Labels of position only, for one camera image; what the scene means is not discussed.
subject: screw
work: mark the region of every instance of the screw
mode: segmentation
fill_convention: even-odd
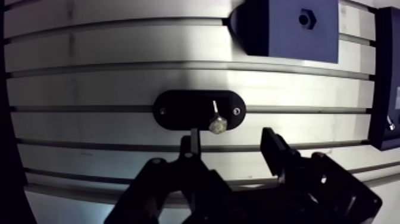
[[[212,104],[214,105],[214,118],[212,118],[208,129],[210,132],[218,135],[226,131],[228,122],[218,114],[217,102],[214,100]]]
[[[233,115],[235,115],[235,116],[239,115],[240,112],[241,112],[240,108],[236,107],[235,109],[233,109]]]
[[[395,130],[396,126],[393,123],[392,119],[390,119],[389,115],[386,116],[387,124],[389,125],[389,130]]]

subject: blue block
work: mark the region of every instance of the blue block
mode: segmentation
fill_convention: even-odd
[[[338,62],[338,0],[250,0],[229,18],[248,55]]]

